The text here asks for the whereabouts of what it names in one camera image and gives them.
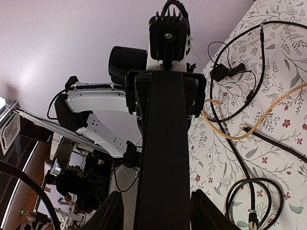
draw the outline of white wall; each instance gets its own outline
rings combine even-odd
[[[207,46],[224,41],[252,0],[182,0],[189,13],[194,47],[188,56],[197,72],[208,63]],[[113,46],[148,48],[148,21],[166,0],[1,0],[0,96],[17,99],[46,117],[53,96],[69,76],[83,82],[110,82]],[[214,54],[218,46],[212,47]],[[135,116],[103,112],[99,119],[117,135],[135,142]]]
[[[71,160],[69,165],[75,166],[75,165],[80,165],[81,162],[83,162],[84,158],[77,154],[77,153],[72,153],[71,154]],[[47,171],[50,169],[50,166],[45,164],[45,174],[47,173]],[[47,185],[48,188],[51,188],[51,191],[48,195],[49,199],[51,200],[52,205],[54,206],[54,208],[61,208],[63,211],[68,211],[68,206],[66,205],[60,205],[58,203],[58,199],[62,196],[60,193],[58,193],[56,186],[55,185]],[[41,201],[38,207],[38,212],[46,214],[50,217],[47,208],[45,206],[45,204]]]

